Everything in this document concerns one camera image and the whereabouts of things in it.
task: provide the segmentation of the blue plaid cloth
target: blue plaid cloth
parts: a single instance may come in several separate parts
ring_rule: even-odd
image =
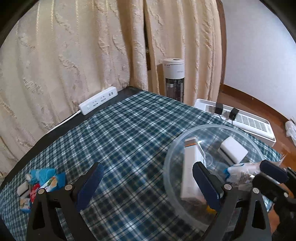
[[[99,161],[104,164],[104,178],[89,207],[81,211],[98,240],[198,239],[202,232],[178,218],[167,200],[162,168],[171,142],[203,124],[232,126],[191,106],[141,91],[99,111],[33,158],[0,193],[0,215],[14,238],[25,240],[29,215],[20,211],[16,193],[25,174],[56,168],[74,183]],[[267,159],[280,159],[275,150],[246,135]],[[62,212],[59,217],[71,240]]]

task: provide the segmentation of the black power adapter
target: black power adapter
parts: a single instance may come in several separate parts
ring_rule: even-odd
[[[233,108],[233,109],[231,110],[231,112],[229,113],[229,119],[232,120],[232,121],[234,121],[235,118],[236,118],[236,116],[237,116],[237,114],[238,114],[238,112],[239,112],[238,109]]]
[[[215,114],[221,115],[223,112],[223,105],[221,103],[216,103]]]

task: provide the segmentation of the white box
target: white box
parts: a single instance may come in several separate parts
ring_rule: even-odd
[[[206,166],[205,154],[197,139],[195,137],[186,139],[180,198],[187,202],[200,201],[206,204],[206,200],[192,174],[193,165],[197,161],[201,161]]]
[[[230,166],[240,163],[248,154],[244,148],[233,137],[226,138],[218,149],[220,155],[228,162]]]

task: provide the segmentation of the red wrapper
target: red wrapper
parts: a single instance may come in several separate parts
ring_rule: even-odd
[[[40,188],[39,183],[35,184],[32,188],[31,188],[31,192],[30,192],[30,199],[31,202],[33,203],[37,194],[38,189]]]

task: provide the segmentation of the white wall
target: white wall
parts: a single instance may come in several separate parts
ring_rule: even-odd
[[[222,0],[227,33],[224,84],[296,117],[296,43],[259,0]]]

